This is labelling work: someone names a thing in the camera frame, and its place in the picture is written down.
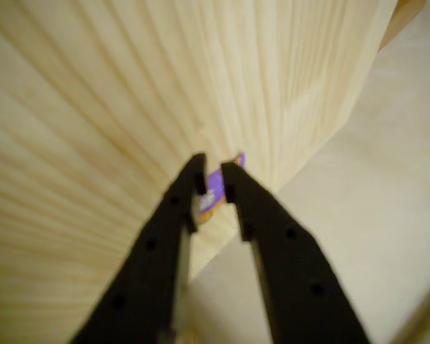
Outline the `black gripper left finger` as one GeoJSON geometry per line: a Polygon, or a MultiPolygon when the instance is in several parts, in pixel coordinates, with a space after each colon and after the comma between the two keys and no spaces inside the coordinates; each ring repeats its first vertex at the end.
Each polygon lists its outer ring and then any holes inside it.
{"type": "Polygon", "coordinates": [[[206,156],[192,156],[140,230],[73,343],[175,343],[186,317],[191,235],[206,193],[206,156]]]}

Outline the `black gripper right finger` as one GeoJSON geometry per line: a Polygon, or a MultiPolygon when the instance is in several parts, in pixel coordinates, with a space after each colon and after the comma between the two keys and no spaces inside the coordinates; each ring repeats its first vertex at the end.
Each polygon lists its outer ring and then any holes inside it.
{"type": "Polygon", "coordinates": [[[250,243],[274,343],[368,343],[317,241],[242,167],[221,165],[227,202],[250,243]]]}

